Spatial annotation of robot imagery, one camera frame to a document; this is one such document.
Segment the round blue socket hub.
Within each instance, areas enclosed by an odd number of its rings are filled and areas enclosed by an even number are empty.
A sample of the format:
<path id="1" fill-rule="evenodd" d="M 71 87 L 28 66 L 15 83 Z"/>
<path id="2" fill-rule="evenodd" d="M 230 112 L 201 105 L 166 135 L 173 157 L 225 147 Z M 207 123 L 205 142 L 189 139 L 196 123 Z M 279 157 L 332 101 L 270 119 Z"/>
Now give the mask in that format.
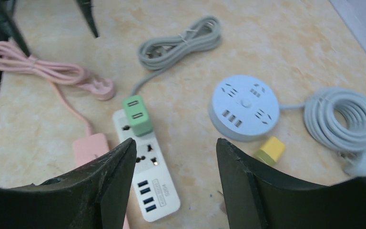
<path id="1" fill-rule="evenodd" d="M 280 108 L 275 93 L 263 81 L 248 75 L 233 75 L 216 86 L 208 115 L 223 136 L 251 142 L 275 127 Z"/>

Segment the pink power strip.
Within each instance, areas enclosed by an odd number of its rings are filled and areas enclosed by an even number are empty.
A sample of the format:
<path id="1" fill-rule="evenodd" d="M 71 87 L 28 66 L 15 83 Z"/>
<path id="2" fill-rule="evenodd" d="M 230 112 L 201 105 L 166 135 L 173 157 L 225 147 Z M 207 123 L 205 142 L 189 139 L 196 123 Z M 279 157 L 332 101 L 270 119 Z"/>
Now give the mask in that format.
<path id="1" fill-rule="evenodd" d="M 93 134 L 73 143 L 78 168 L 89 168 L 89 183 L 93 191 L 95 227 L 99 229 L 128 229 L 127 216 L 132 173 L 132 144 L 109 148 L 104 134 Z"/>

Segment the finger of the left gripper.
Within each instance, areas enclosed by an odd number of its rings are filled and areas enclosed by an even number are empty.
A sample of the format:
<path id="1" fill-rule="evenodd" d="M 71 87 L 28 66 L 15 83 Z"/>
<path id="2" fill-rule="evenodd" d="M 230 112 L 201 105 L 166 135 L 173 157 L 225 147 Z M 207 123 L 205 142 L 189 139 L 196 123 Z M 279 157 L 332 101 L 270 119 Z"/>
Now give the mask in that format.
<path id="1" fill-rule="evenodd" d="M 92 1 L 91 0 L 76 0 L 76 3 L 87 23 L 91 32 L 95 38 L 99 37 L 98 30 L 95 25 L 93 13 L 92 13 Z"/>
<path id="2" fill-rule="evenodd" d="M 23 53 L 29 57 L 31 55 L 30 50 L 13 19 L 16 3 L 16 0 L 0 0 L 0 32 L 12 38 Z"/>

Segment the white usb charger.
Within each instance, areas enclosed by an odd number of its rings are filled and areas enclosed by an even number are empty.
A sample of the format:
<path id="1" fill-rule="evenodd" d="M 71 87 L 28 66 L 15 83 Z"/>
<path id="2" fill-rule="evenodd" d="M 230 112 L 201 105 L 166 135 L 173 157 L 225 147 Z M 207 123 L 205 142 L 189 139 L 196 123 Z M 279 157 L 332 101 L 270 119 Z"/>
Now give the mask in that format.
<path id="1" fill-rule="evenodd" d="M 181 201 L 155 132 L 135 136 L 124 110 L 113 113 L 112 119 L 120 142 L 128 138 L 136 142 L 132 187 L 144 220 L 154 222 L 175 213 Z"/>

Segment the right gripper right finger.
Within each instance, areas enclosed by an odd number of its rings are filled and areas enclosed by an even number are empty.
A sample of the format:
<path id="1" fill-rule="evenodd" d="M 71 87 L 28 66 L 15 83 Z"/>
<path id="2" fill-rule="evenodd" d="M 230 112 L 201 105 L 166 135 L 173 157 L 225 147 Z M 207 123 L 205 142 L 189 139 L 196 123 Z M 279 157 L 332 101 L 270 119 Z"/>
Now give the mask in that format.
<path id="1" fill-rule="evenodd" d="M 219 138 L 216 155 L 232 229 L 366 229 L 366 177 L 323 186 L 287 175 Z"/>

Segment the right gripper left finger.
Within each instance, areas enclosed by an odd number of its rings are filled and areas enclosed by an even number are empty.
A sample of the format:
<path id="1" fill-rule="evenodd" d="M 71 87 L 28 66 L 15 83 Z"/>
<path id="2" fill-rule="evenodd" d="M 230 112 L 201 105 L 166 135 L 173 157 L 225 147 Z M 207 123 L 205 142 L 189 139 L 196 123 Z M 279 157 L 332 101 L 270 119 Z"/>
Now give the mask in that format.
<path id="1" fill-rule="evenodd" d="M 40 185 L 0 188 L 0 229 L 121 229 L 136 154 L 128 138 Z"/>

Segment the yellow plug adapter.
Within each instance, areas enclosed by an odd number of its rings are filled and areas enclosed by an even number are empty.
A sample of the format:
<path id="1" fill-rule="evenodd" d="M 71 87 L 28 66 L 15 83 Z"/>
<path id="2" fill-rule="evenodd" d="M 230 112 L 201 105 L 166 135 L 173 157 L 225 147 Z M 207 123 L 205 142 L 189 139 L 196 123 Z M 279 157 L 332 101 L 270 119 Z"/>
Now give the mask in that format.
<path id="1" fill-rule="evenodd" d="M 270 137 L 254 154 L 254 158 L 273 167 L 286 150 L 286 145 L 277 137 Z"/>

